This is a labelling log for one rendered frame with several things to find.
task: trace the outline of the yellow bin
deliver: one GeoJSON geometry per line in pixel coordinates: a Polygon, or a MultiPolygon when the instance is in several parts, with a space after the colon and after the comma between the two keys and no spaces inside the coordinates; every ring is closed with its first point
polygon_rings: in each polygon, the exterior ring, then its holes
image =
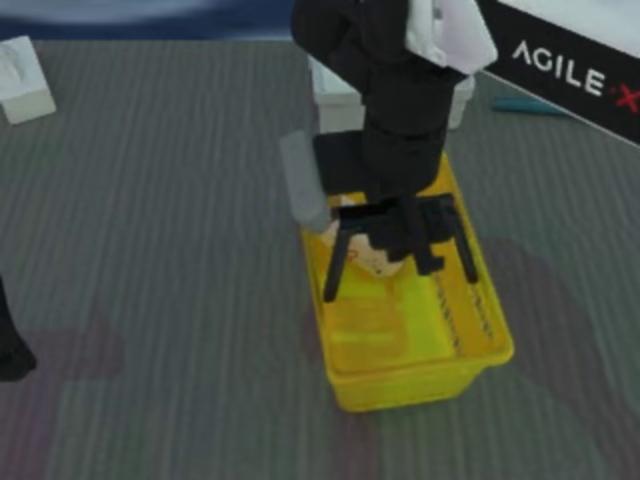
{"type": "Polygon", "coordinates": [[[513,340],[446,155],[438,179],[424,192],[440,193],[456,199],[480,276],[475,285],[467,283],[451,240],[434,246],[446,267],[429,277],[419,277],[413,261],[386,280],[347,263],[338,298],[323,303],[331,252],[318,237],[303,233],[325,367],[338,404],[347,411],[455,397],[486,367],[513,355],[513,340]]]}

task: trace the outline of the red logo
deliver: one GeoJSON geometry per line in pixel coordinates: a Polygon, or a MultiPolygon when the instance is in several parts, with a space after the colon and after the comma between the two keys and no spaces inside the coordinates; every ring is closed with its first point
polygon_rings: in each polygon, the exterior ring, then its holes
{"type": "Polygon", "coordinates": [[[620,95],[616,100],[616,106],[628,108],[636,114],[640,113],[640,90],[631,90],[628,85],[621,83],[620,88],[612,88],[611,93],[620,95]]]}

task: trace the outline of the yellow container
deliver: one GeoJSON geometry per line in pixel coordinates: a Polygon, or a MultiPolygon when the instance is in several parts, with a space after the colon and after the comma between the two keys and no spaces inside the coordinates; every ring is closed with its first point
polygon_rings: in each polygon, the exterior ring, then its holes
{"type": "MultiPolygon", "coordinates": [[[[453,193],[480,280],[470,285],[453,240],[435,245],[445,269],[428,277],[407,261],[376,279],[350,262],[338,298],[323,303],[331,255],[303,233],[325,367],[338,404],[363,412],[444,400],[513,355],[513,340],[446,155],[425,195],[453,193]]],[[[361,195],[353,197],[362,202],[361,195]]]]}

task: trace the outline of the white box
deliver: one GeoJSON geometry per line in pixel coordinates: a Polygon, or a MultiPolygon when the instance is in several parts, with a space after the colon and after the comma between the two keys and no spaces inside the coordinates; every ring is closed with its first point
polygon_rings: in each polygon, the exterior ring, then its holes
{"type": "MultiPolygon", "coordinates": [[[[313,98],[320,133],[359,130],[364,121],[364,107],[358,92],[321,63],[310,58],[313,98]]],[[[449,129],[460,126],[467,102],[473,97],[475,80],[467,78],[456,87],[449,117],[449,129]]]]}
{"type": "Polygon", "coordinates": [[[12,125],[33,120],[56,111],[49,85],[44,77],[38,56],[29,37],[2,42],[3,78],[0,82],[0,103],[12,125]]]}

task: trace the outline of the teal object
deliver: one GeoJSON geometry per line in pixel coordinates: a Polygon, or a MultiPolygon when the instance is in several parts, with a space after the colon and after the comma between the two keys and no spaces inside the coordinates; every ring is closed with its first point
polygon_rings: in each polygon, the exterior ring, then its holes
{"type": "Polygon", "coordinates": [[[529,97],[497,97],[493,100],[491,108],[496,112],[566,116],[562,110],[529,97]]]}

